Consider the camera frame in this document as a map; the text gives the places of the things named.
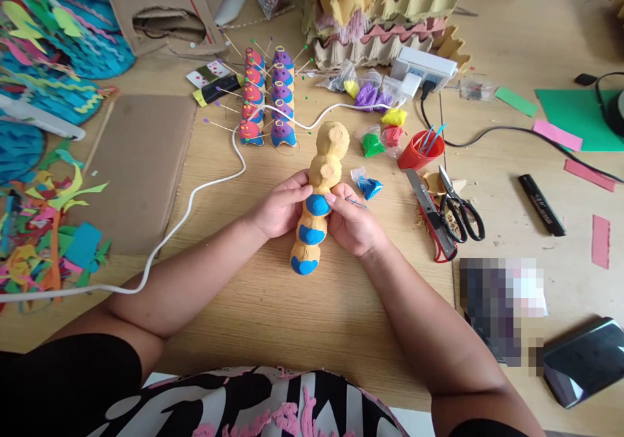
box cutter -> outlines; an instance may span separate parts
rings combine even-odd
[[[449,233],[442,225],[440,214],[437,212],[431,195],[429,195],[429,192],[423,185],[423,181],[413,169],[406,169],[405,175],[407,175],[416,198],[418,198],[421,213],[429,226],[429,232],[437,244],[438,252],[434,261],[436,263],[444,263],[453,260],[457,256],[457,244],[450,238]]]

small container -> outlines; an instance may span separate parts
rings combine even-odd
[[[401,169],[411,168],[414,170],[420,170],[423,167],[425,167],[428,163],[435,161],[438,157],[442,155],[442,153],[444,152],[444,148],[445,148],[444,138],[442,137],[442,135],[439,135],[435,139],[434,145],[429,150],[428,155],[425,156],[423,154],[420,154],[416,150],[416,147],[414,146],[414,144],[419,139],[422,138],[422,141],[418,143],[418,147],[420,148],[423,145],[423,141],[424,141],[423,137],[426,134],[427,134],[427,130],[424,130],[424,131],[420,131],[416,133],[413,136],[413,138],[411,139],[411,141],[409,142],[409,144],[407,145],[407,147],[405,148],[401,156],[398,158],[397,163]],[[435,136],[434,132],[431,132],[431,134],[429,135],[429,139],[432,140],[434,136]],[[424,147],[423,152],[425,152],[429,148],[430,144],[431,142],[427,143],[427,145]]]

black phone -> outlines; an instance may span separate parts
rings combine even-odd
[[[624,378],[624,331],[603,317],[544,346],[544,379],[564,408]]]

scissors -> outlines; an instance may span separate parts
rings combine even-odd
[[[455,193],[455,190],[453,189],[453,184],[450,182],[449,175],[442,166],[440,166],[440,177],[442,178],[442,183],[447,190],[446,195],[442,197],[442,201],[440,203],[440,220],[442,225],[447,230],[448,234],[453,240],[458,243],[465,243],[468,240],[469,235],[470,238],[475,241],[482,241],[483,239],[485,239],[486,228],[483,225],[483,220],[481,219],[481,216],[470,202],[464,200],[463,198],[460,198],[459,195]],[[450,209],[450,212],[453,214],[455,222],[460,229],[459,237],[453,232],[449,225],[449,221],[447,220],[445,211],[446,207]],[[468,212],[470,212],[471,216],[476,222],[476,227],[479,231],[478,234],[475,233],[473,227],[470,224]]]

white cable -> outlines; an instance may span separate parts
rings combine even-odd
[[[275,107],[272,107],[271,105],[264,104],[264,105],[262,105],[260,107],[257,107],[256,110],[254,111],[254,113],[252,113],[252,115],[249,117],[248,120],[252,120],[253,118],[255,118],[256,115],[258,115],[261,110],[271,109],[271,110],[276,111],[277,113],[283,115],[289,121],[291,121],[294,124],[300,126],[301,128],[313,129],[315,126],[317,126],[319,124],[319,122],[325,116],[325,114],[327,112],[329,112],[330,110],[332,110],[332,109],[334,109],[336,107],[347,107],[348,109],[353,109],[353,110],[362,110],[362,109],[370,109],[371,108],[370,105],[358,106],[358,105],[349,105],[349,104],[343,104],[343,103],[336,103],[334,105],[329,106],[327,109],[325,109],[325,111],[317,118],[316,122],[314,122],[310,126],[305,126],[305,125],[302,125],[301,123],[297,122],[295,119],[290,118],[285,113],[283,113],[281,110],[276,109]],[[373,107],[383,107],[384,109],[392,109],[392,107],[390,107],[388,105],[385,105],[385,104],[376,104]],[[241,152],[239,151],[238,147],[236,146],[236,132],[237,132],[238,129],[239,129],[239,127],[237,126],[234,129],[234,132],[232,133],[232,146],[234,146],[234,150],[236,151],[236,154],[238,154],[238,156],[239,156],[239,159],[240,159],[240,161],[242,163],[242,169],[240,171],[238,171],[236,174],[230,175],[229,177],[224,177],[224,178],[219,179],[219,180],[213,180],[213,181],[210,181],[208,183],[204,183],[204,184],[200,185],[199,187],[197,187],[196,189],[194,189],[191,192],[190,197],[188,199],[187,212],[184,214],[184,216],[182,217],[180,222],[178,222],[176,224],[176,226],[173,229],[171,229],[171,232],[169,234],[167,234],[167,236],[162,240],[162,242],[160,242],[158,244],[158,246],[156,248],[154,248],[154,251],[149,255],[149,258],[148,258],[147,262],[145,263],[145,270],[143,271],[143,278],[141,279],[141,282],[139,283],[139,285],[136,288],[134,288],[134,289],[125,289],[123,287],[118,287],[118,286],[113,286],[113,285],[108,285],[108,284],[94,284],[94,285],[85,286],[85,287],[71,287],[69,289],[60,289],[58,291],[42,291],[42,292],[22,293],[22,294],[0,294],[0,304],[5,303],[5,302],[23,302],[23,301],[26,301],[26,300],[40,300],[40,299],[49,299],[49,298],[55,298],[55,297],[67,297],[67,296],[72,296],[72,295],[76,295],[76,294],[84,294],[84,293],[91,292],[91,291],[97,291],[98,289],[102,290],[102,291],[114,292],[114,293],[117,293],[117,294],[136,294],[136,293],[138,293],[141,289],[143,289],[145,287],[145,284],[148,281],[148,277],[150,275],[151,264],[154,261],[154,257],[156,256],[158,251],[169,241],[169,239],[171,239],[173,234],[175,234],[176,231],[178,229],[180,229],[182,224],[184,224],[184,222],[189,217],[190,210],[193,207],[193,198],[195,197],[195,194],[199,190],[202,190],[202,189],[204,189],[206,187],[210,187],[211,185],[214,185],[216,183],[221,183],[221,182],[225,182],[227,180],[231,180],[233,178],[236,178],[239,175],[241,175],[243,172],[245,172],[245,170],[247,170],[247,164],[245,163],[245,160],[243,159]]]

